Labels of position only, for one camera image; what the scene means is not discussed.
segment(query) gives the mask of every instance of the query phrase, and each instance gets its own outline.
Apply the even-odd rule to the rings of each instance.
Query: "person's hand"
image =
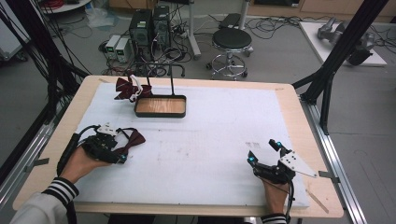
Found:
[[[108,166],[111,163],[105,161],[97,161],[91,158],[85,152],[84,148],[78,147],[75,152],[70,156],[64,170],[62,171],[60,177],[65,178],[75,184],[84,175],[87,175],[100,166]]]
[[[289,184],[273,184],[271,181],[262,179],[265,187],[265,198],[270,214],[283,214],[283,207],[289,192]]]

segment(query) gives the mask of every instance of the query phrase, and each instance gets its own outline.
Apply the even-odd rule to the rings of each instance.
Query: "desk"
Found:
[[[40,158],[49,158],[49,164],[40,165],[29,175],[13,207],[18,209],[35,191],[42,191],[55,175],[56,164],[65,146],[79,122],[84,116],[92,97],[100,83],[116,82],[116,77],[86,77],[73,102],[68,107],[61,122],[49,140]],[[285,120],[292,148],[315,170],[326,171],[318,146],[305,118],[304,111],[296,96],[294,88],[289,84],[269,84],[251,82],[231,82],[212,80],[175,79],[175,86],[218,87],[263,89],[276,92],[280,109]],[[168,85],[167,78],[152,78],[152,85]],[[294,217],[340,217],[343,215],[341,204],[332,185],[327,178],[303,176],[310,206],[292,209]],[[78,212],[95,213],[137,213],[137,214],[178,214],[196,216],[238,216],[259,217],[265,214],[259,206],[230,205],[177,205],[177,204],[130,204],[130,203],[76,203]]]

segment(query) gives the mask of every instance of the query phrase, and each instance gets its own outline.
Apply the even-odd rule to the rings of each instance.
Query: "black pole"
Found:
[[[322,108],[320,111],[320,126],[323,132],[329,134],[327,124],[329,117],[332,80],[343,62],[350,56],[359,43],[361,37],[369,29],[375,18],[387,4],[388,0],[364,0],[352,21],[335,44],[329,57],[319,70],[309,77],[305,77],[292,84],[294,89],[311,82],[308,90],[301,95],[303,101],[314,105],[320,94],[323,93]]]

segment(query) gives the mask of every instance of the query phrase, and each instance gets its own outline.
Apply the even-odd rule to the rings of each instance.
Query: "floor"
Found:
[[[122,34],[129,26],[130,15],[116,17],[113,27],[89,28],[82,10],[65,13],[58,18],[61,27],[69,30],[64,39],[68,47],[93,73],[106,69],[106,60],[98,46],[112,34]],[[217,25],[210,17],[195,20],[197,33],[213,33]],[[378,24],[380,31],[389,25]],[[390,36],[396,36],[396,26]],[[269,34],[256,34],[267,37]],[[321,65],[303,32],[296,27],[278,29],[270,39],[251,34],[254,52],[244,57],[248,76],[240,81],[293,83],[316,72]],[[211,37],[196,36],[202,57],[184,63],[185,78],[210,79],[205,68],[219,52],[211,48]],[[54,39],[64,53],[59,39]],[[358,198],[368,223],[396,223],[396,163],[393,153],[396,145],[396,56],[385,48],[375,47],[376,52],[388,63],[385,67],[342,66],[332,85],[332,101],[329,114],[329,132],[350,184]],[[1,157],[4,162],[23,134],[30,127],[47,100],[46,81],[36,71],[31,61],[12,60],[0,67],[0,134]],[[305,87],[296,90],[303,93]],[[14,211],[12,198],[0,211],[0,223],[8,223]],[[80,223],[106,223],[107,215],[78,214]],[[191,223],[192,217],[178,217],[177,223]],[[175,216],[158,216],[155,223],[175,223]],[[348,215],[342,218],[305,218],[304,223],[350,223]]]

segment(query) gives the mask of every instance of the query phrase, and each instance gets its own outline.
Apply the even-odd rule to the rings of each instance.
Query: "striped sleeve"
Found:
[[[286,224],[286,216],[284,214],[271,214],[262,217],[262,224]]]
[[[55,177],[43,193],[54,196],[61,201],[64,206],[68,205],[79,194],[76,186],[67,179],[61,177]]]

